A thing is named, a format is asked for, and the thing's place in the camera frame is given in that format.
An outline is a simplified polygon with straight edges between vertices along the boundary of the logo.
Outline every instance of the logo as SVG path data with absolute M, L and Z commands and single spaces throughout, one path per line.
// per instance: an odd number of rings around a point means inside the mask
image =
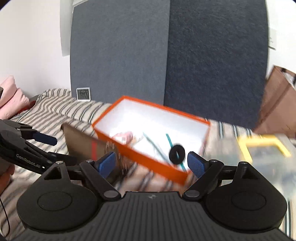
M 148 198 L 150 198 L 150 199 L 154 199 L 154 198 L 156 198 L 156 195 L 154 195 L 154 194 L 150 194 L 150 195 L 148 195 Z
M 27 158 L 24 158 L 24 157 L 20 156 L 19 154 L 17 154 L 17 158 L 19 158 L 19 159 L 21 159 L 21 160 L 23 160 L 23 161 L 31 164 L 32 166 L 35 166 L 35 167 L 40 168 L 40 165 L 36 164 L 35 162 L 31 162 L 30 160 L 28 160 Z

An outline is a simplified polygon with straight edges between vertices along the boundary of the striped fabric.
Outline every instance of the striped fabric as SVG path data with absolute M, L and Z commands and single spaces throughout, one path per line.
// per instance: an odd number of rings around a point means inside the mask
M 54 147 L 36 141 L 30 141 L 34 145 L 45 151 L 67 154 L 68 150 L 65 138 L 63 132 L 60 130 L 61 124 L 63 122 L 68 122 L 77 129 L 94 136 L 95 132 L 90 124 L 94 122 L 108 106 L 109 104 L 94 101 L 77 102 L 71 97 L 70 91 L 64 89 L 52 89 L 41 94 L 33 108 L 22 112 L 12 118 L 12 120 L 31 125 L 34 129 L 58 139 L 58 144 Z M 212 143 L 217 138 L 238 137 L 243 135 L 252 136 L 254 134 L 250 129 L 211 121 L 211 130 L 206 148 L 204 149 L 204 154 L 207 154 L 211 150 Z M 16 213 L 16 202 L 19 196 L 39 176 L 39 174 L 16 167 L 16 172 L 13 175 L 13 182 L 1 195 L 11 225 L 11 232 L 7 237 L 9 240 L 20 234 L 24 229 Z M 115 185 L 115 188 L 123 195 L 126 191 L 179 191 L 182 193 L 187 187 L 182 187 L 168 181 L 164 177 L 135 163 L 129 170 L 126 178 L 118 182 Z M 287 200 L 287 202 L 289 208 L 280 229 L 289 237 L 295 239 L 296 237 L 294 237 L 293 233 L 292 212 L 293 209 L 295 209 L 295 206 L 292 200 Z M 8 231 L 7 221 L 1 207 L 0 229 L 4 235 Z

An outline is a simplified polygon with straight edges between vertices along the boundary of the black circular disc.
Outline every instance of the black circular disc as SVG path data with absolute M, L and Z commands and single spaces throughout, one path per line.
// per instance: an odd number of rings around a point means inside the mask
M 169 153 L 170 161 L 175 164 L 181 164 L 185 159 L 185 150 L 181 145 L 175 145 L 171 148 Z
M 239 232 L 279 227 L 287 210 L 284 197 L 262 181 L 241 179 L 212 191 L 205 200 L 212 218 Z
M 94 216 L 97 198 L 88 189 L 59 180 L 33 184 L 18 200 L 17 213 L 32 229 L 60 232 L 74 229 Z

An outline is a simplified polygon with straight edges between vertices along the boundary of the orange box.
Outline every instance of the orange box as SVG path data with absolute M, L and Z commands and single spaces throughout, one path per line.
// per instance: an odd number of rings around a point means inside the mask
M 166 150 L 164 154 L 168 157 L 168 133 L 173 144 L 178 143 L 184 147 L 187 158 L 190 151 L 201 153 L 210 130 L 210 122 L 203 118 L 128 96 L 122 96 L 117 100 L 92 126 L 98 138 L 114 143 L 121 155 L 181 185 L 186 183 L 191 173 L 186 161 L 186 171 L 183 171 L 181 167 L 156 159 L 148 149 L 140 150 L 140 145 L 123 145 L 112 136 L 116 132 L 126 131 L 145 133 L 154 138 L 153 142 L 161 141 L 161 148 Z

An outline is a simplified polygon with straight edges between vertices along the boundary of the pink fabric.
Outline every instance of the pink fabric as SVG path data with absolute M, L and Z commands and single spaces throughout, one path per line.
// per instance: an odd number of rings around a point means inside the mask
M 20 88 L 17 89 L 14 96 L 0 109 L 0 119 L 4 120 L 13 117 L 28 104 L 28 97 L 24 96 Z
M 14 77 L 8 76 L 6 80 L 4 80 L 0 86 L 3 88 L 3 93 L 0 99 L 0 107 L 5 105 L 7 101 L 9 101 L 15 92 L 17 91 L 17 87 L 15 85 L 15 79 Z

